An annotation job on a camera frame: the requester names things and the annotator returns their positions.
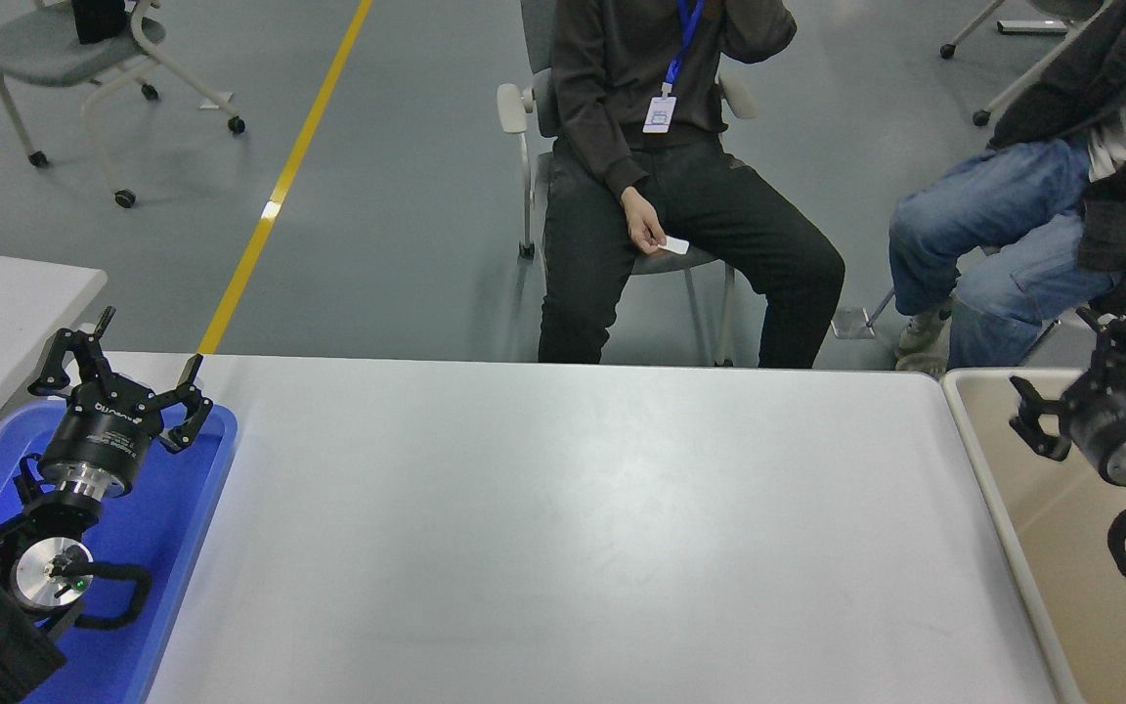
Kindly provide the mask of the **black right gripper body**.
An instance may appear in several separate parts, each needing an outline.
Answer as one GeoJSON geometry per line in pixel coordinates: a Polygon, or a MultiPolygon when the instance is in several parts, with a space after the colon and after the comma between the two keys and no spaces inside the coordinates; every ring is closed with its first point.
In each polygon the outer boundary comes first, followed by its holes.
{"type": "Polygon", "coordinates": [[[1103,481],[1126,485],[1126,387],[1096,389],[1076,380],[1063,393],[1061,431],[1103,481]]]}

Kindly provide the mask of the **person's right hand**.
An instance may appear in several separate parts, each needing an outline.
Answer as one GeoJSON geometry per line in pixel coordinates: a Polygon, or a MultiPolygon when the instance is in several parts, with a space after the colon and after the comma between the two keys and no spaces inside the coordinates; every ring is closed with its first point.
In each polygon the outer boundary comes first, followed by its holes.
{"type": "Polygon", "coordinates": [[[620,204],[631,244],[638,249],[638,253],[656,257],[667,243],[667,235],[654,206],[634,186],[622,190],[620,204]]]}

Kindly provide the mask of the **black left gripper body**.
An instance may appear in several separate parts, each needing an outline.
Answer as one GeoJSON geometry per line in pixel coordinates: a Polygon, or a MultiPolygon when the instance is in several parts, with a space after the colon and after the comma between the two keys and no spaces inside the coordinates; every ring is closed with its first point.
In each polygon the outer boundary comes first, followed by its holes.
{"type": "Polygon", "coordinates": [[[131,378],[113,378],[108,389],[84,380],[68,396],[65,415],[39,461],[41,476],[59,484],[69,466],[93,466],[110,473],[116,485],[133,485],[153,438],[161,433],[161,411],[143,411],[153,391],[131,378]]]}

